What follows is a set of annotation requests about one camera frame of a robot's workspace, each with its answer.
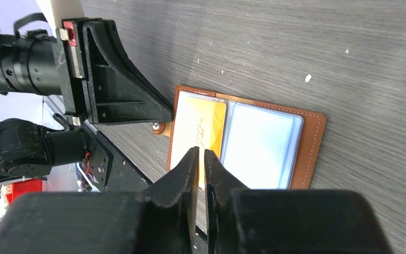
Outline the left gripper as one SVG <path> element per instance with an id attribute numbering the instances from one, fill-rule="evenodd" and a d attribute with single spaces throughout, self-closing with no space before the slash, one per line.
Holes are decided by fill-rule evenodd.
<path id="1" fill-rule="evenodd" d="M 56 36 L 65 115 L 102 125 L 172 120 L 172 104 L 128 58 L 113 20 L 65 19 Z"/>

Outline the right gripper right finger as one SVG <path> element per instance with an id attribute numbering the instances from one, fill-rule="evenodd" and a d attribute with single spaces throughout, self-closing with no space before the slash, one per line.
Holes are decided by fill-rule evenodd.
<path id="1" fill-rule="evenodd" d="M 360 193 L 250 189 L 213 151 L 204 161 L 209 253 L 392 253 Z"/>

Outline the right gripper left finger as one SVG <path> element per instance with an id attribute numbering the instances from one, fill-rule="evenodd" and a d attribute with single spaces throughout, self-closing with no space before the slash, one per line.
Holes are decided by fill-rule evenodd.
<path id="1" fill-rule="evenodd" d="M 0 253 L 192 253 L 199 149 L 141 192 L 29 193 L 0 222 Z"/>

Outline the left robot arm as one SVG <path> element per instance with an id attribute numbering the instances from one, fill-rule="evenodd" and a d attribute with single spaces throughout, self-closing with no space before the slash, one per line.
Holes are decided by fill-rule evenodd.
<path id="1" fill-rule="evenodd" d="M 79 1 L 39 1 L 40 12 L 0 32 L 0 182 L 102 157 L 79 122 L 169 122 L 172 106 L 129 60 L 116 23 Z"/>

